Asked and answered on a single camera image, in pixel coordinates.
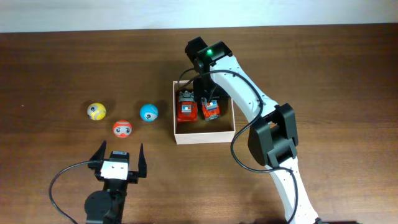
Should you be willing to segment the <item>white cardboard box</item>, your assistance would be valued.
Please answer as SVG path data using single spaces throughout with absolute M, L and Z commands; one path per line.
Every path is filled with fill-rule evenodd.
M 198 109 L 198 119 L 195 122 L 177 122 L 178 86 L 172 83 L 173 92 L 173 126 L 177 144 L 206 144 L 231 142 L 236 133 L 233 99 L 220 101 L 221 116 L 211 121 L 204 119 L 202 110 Z

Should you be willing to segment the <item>red toy truck yellow ladder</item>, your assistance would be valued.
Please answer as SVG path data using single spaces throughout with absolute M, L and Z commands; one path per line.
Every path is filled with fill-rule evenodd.
M 202 98 L 201 109 L 206 121 L 210 121 L 220 117 L 220 107 L 216 100 L 208 101 L 206 98 Z

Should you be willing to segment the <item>red toy truck blue tracks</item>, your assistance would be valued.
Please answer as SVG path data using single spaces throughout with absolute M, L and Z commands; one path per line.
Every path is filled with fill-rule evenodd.
M 194 92 L 181 91 L 178 94 L 177 122 L 196 122 L 198 119 L 198 105 L 194 99 Z

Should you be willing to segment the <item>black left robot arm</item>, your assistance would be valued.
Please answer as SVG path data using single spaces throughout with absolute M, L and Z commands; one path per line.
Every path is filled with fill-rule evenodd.
M 121 223 L 128 185 L 147 177 L 144 146 L 140 146 L 137 171 L 129 169 L 128 152 L 113 151 L 106 159 L 105 151 L 106 141 L 103 141 L 89 160 L 88 168 L 104 185 L 85 200 L 87 223 Z

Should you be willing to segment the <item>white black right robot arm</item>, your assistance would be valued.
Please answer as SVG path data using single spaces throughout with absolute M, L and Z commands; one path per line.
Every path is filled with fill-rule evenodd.
M 287 223 L 321 223 L 302 182 L 296 147 L 299 144 L 295 111 L 278 104 L 246 75 L 237 58 L 222 41 L 207 45 L 201 37 L 188 42 L 185 54 L 197 75 L 189 80 L 197 101 L 230 97 L 248 123 L 232 138 L 230 151 L 242 168 L 258 174 L 270 174 L 284 206 Z M 234 142 L 249 133 L 248 148 L 261 166 L 250 168 L 234 151 Z

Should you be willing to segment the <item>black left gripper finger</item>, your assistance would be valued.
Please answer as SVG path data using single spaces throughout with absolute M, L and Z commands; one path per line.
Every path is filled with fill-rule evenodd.
M 139 151 L 139 160 L 138 160 L 138 171 L 136 171 L 135 176 L 137 178 L 146 178 L 147 177 L 147 163 L 144 155 L 144 145 L 141 144 Z
M 106 152 L 107 142 L 104 140 L 100 145 L 99 149 L 91 156 L 88 164 L 88 168 L 91 170 L 98 170 L 101 168 L 104 161 L 104 154 Z

